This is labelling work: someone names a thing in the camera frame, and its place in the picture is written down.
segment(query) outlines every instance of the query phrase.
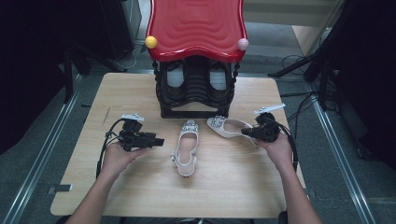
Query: wooden table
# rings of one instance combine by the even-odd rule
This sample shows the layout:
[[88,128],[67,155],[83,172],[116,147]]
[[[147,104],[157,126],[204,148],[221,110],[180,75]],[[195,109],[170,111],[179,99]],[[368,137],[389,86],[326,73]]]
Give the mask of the wooden table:
[[[276,83],[270,78],[239,77],[235,85],[230,118],[253,124],[254,110],[281,104]],[[286,209],[279,174],[266,151],[244,137],[217,135],[205,119],[196,119],[200,138],[195,173],[183,178],[169,157],[186,120],[161,118],[154,75],[107,74],[61,183],[73,184],[73,189],[56,193],[53,215],[73,213],[95,180],[105,133],[122,114],[133,113],[145,118],[141,132],[156,133],[165,141],[163,147],[151,148],[121,174],[110,192],[105,216],[266,218],[277,217]],[[282,109],[273,114],[287,125]],[[300,169],[298,176],[304,186]]]

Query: white shoe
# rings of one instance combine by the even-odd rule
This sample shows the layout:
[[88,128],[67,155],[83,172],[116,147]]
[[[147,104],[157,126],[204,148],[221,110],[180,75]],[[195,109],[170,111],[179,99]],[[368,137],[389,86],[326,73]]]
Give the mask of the white shoe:
[[178,137],[176,153],[172,151],[171,159],[177,165],[178,172],[184,177],[194,173],[197,158],[193,155],[198,147],[198,124],[187,120]]
[[223,116],[215,116],[214,118],[210,118],[206,121],[206,124],[216,133],[225,137],[232,138],[237,136],[245,136],[250,138],[247,135],[241,133],[241,130],[244,128],[252,128],[252,126],[242,120],[238,119],[227,119]]

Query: hand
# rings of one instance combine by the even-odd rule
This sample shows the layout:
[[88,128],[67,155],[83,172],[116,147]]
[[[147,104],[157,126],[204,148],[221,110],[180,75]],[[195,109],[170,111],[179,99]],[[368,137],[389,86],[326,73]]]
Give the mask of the hand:
[[280,133],[279,137],[273,143],[257,140],[257,145],[267,151],[268,157],[278,170],[285,165],[292,165],[292,150],[289,139],[285,134]]
[[129,163],[145,154],[146,151],[145,148],[139,148],[132,152],[125,151],[120,142],[108,145],[100,175],[108,175],[117,179]]

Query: black tripod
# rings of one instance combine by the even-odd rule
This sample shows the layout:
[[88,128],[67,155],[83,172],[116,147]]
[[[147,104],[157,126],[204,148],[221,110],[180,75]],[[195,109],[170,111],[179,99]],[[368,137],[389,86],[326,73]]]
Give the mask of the black tripod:
[[337,50],[335,49],[337,49],[337,45],[344,39],[344,36],[348,34],[348,24],[350,19],[353,17],[353,9],[358,5],[358,3],[358,0],[347,0],[345,2],[343,11],[334,27],[314,53],[276,73],[268,74],[268,77],[283,77],[287,73],[290,73],[307,63],[311,63],[304,73],[304,80],[312,82],[318,74],[321,73],[318,101],[322,109],[326,110],[325,98],[327,82],[337,60],[335,54]]

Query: gray floor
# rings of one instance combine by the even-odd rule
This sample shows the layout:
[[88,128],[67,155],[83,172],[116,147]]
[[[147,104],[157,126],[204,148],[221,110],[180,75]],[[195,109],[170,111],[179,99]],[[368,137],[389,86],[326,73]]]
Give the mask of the gray floor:
[[[241,77],[265,77],[265,74],[280,70],[282,59],[288,55],[301,55],[297,40],[291,27],[247,23],[250,49],[241,62]],[[136,63],[128,72],[150,72],[151,60],[146,52],[134,54]],[[134,63],[131,54],[119,63],[131,65]],[[285,65],[294,63],[297,58],[285,60]],[[68,120],[62,128],[54,145],[47,164],[40,175],[30,200],[25,205],[18,223],[55,223],[59,217],[50,213],[53,195],[48,194],[48,188],[59,184],[66,165],[73,152],[82,129],[84,119],[89,113],[100,82],[109,70],[101,64],[92,61],[92,71],[89,76],[82,77],[82,86],[76,97],[76,102]],[[293,93],[309,91],[308,85],[300,75],[287,75],[276,80],[279,92]],[[13,148],[0,155],[0,219],[3,220],[16,198],[22,182],[29,175],[35,158],[46,142],[59,113],[62,111],[64,91],[54,97],[48,107],[36,119],[27,134]],[[284,97],[287,105],[285,112],[290,116],[297,111],[304,96]],[[352,141],[347,127],[336,112],[328,111],[335,130],[337,140],[342,146],[353,176],[359,184],[364,198],[373,213],[376,223],[394,223],[396,220],[396,172],[388,168],[382,161],[364,161],[358,157],[356,146]],[[294,122],[289,123],[294,132]],[[312,204],[318,211],[324,223],[370,223],[361,220],[359,209],[351,197],[351,190],[343,175],[343,167],[337,162],[337,156],[332,151],[331,141],[323,129],[323,123],[318,118],[314,106],[309,107],[298,119],[296,144],[304,180]],[[118,223],[118,217],[104,217],[102,223]],[[277,223],[275,219],[255,220],[255,223]]]

